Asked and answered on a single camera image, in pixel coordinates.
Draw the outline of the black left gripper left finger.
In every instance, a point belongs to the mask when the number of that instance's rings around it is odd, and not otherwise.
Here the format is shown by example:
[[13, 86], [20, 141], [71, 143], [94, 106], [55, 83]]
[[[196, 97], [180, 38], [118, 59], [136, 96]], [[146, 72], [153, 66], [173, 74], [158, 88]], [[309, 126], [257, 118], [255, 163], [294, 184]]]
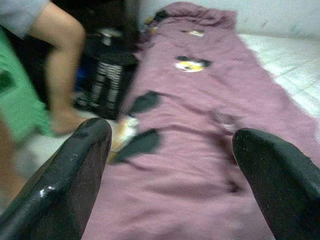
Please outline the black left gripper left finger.
[[81, 239], [100, 189], [111, 142], [112, 128], [105, 119], [83, 122], [1, 214], [1, 239]]

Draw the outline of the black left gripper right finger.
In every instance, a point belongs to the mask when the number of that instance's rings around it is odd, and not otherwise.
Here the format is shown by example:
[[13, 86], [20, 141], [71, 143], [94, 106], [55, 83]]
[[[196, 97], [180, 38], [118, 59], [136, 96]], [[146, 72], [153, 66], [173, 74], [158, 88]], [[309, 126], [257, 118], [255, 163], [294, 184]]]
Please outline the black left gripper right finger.
[[242, 128], [232, 138], [235, 160], [277, 240], [320, 238], [320, 169], [295, 145]]

